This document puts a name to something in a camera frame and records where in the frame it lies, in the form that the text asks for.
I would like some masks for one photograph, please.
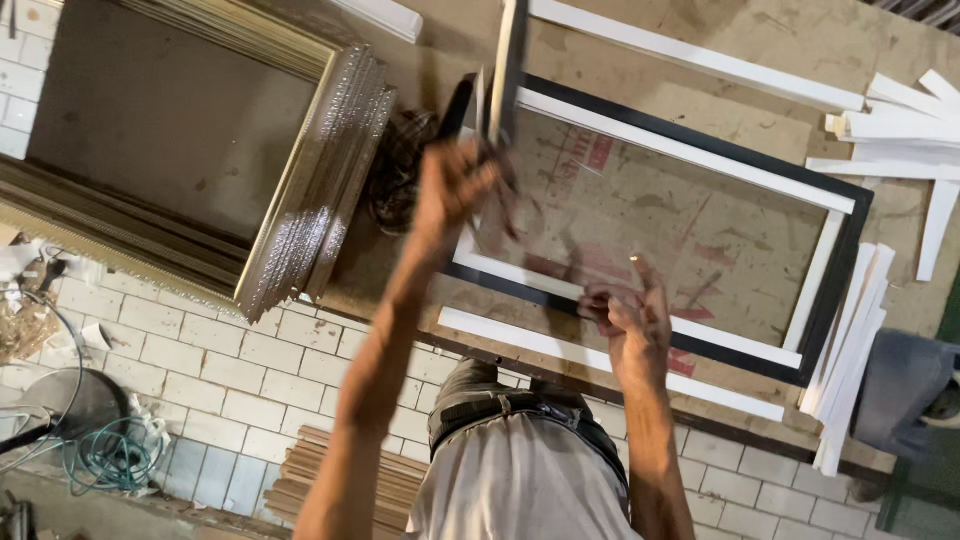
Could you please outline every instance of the white frame molding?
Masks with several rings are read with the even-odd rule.
[[[522,87],[519,89],[517,103],[525,109],[545,114],[564,122],[572,123],[597,133],[665,154],[666,156],[684,160],[738,180],[758,185],[782,195],[827,209],[827,220],[821,231],[820,239],[817,242],[817,247],[810,262],[809,271],[804,279],[797,306],[794,309],[790,326],[787,329],[781,347],[760,343],[759,341],[741,337],[730,332],[719,331],[679,317],[671,317],[673,330],[676,333],[695,337],[708,343],[756,356],[793,369],[800,368],[803,357],[797,353],[797,350],[801,338],[804,335],[806,323],[813,309],[814,299],[817,291],[820,289],[830,255],[833,252],[833,247],[840,234],[844,219],[847,214],[853,211],[853,199],[809,184],[784,178],[739,161],[717,156],[677,140],[653,134],[636,126],[539,94],[528,88]],[[579,285],[563,282],[494,258],[485,257],[475,253],[475,247],[476,239],[473,236],[472,229],[464,227],[453,256],[453,262],[573,301],[579,299],[583,294],[583,287]]]
[[[571,362],[612,372],[610,356],[600,351],[588,349],[582,345],[562,341],[549,335],[528,331],[522,328],[494,321],[486,317],[467,313],[452,307],[440,311],[438,324],[456,331],[463,331],[528,351],[555,356]],[[774,422],[782,422],[785,408],[757,398],[738,394],[726,388],[689,379],[674,373],[668,373],[666,388],[673,392],[726,406],[753,414]]]

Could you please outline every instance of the dirty surface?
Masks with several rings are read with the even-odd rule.
[[[639,287],[629,257],[641,254],[666,277],[673,315],[782,343],[826,210],[529,110],[517,127],[518,188],[541,213],[522,243],[496,242],[484,220],[483,255]]]

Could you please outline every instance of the white molding pile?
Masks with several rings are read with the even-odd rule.
[[[808,158],[806,168],[824,174],[934,181],[917,265],[917,281],[929,282],[944,232],[960,195],[960,91],[927,71],[919,90],[874,77],[867,92],[870,113],[827,115],[827,131],[854,143],[852,158]]]
[[[828,477],[837,474],[867,359],[887,315],[881,304],[894,254],[883,244],[860,244],[847,298],[800,401],[801,412],[824,424],[813,467]]]

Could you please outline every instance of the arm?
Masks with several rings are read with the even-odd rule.
[[[610,337],[613,373],[623,387],[630,450],[631,526],[645,540],[694,540],[680,478],[666,393],[670,316],[660,277],[642,259],[644,291],[588,287],[581,313]]]
[[[304,501],[296,540],[372,535],[380,445],[396,410],[427,288],[450,235],[497,177],[493,162],[465,177],[467,148],[432,146],[423,156],[414,227],[370,335],[344,377],[327,456]]]

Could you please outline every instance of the wire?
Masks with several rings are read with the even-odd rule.
[[[70,332],[70,337],[73,338],[73,344],[77,348],[77,359],[80,364],[80,370],[77,372],[77,386],[73,389],[73,396],[70,397],[70,402],[67,404],[66,408],[63,410],[63,414],[60,416],[60,420],[62,421],[62,419],[66,418],[67,414],[70,413],[70,409],[73,408],[73,404],[76,403],[77,396],[80,394],[80,385],[84,382],[84,348],[81,347],[80,339],[77,338],[77,333],[74,332],[73,327],[70,326],[70,323],[67,322],[66,318],[57,310],[56,307],[53,306],[53,304],[50,303],[49,300],[47,300],[42,296],[36,295],[28,290],[22,290],[19,288],[7,288],[7,289],[0,290],[0,293],[3,293],[4,295],[6,295],[6,293],[8,292],[18,292],[26,296],[27,298],[30,298],[34,302],[37,302],[38,304],[47,306],[51,311],[54,312],[54,315],[57,315],[57,318],[60,319],[60,322],[63,323],[67,331]],[[51,436],[55,436],[56,434],[57,434],[57,427],[54,427],[53,431],[51,431],[47,435],[44,435],[43,438],[41,438],[37,442],[36,446],[34,446],[29,452],[21,456],[19,459],[17,459],[15,462],[11,463],[10,465],[7,465],[3,469],[0,469],[0,475],[4,475],[8,471],[12,470],[13,468],[18,467],[23,463],[26,463],[28,459],[33,459],[33,457],[37,457],[39,454],[37,455],[35,454],[40,449],[40,447],[42,447],[43,444]]]

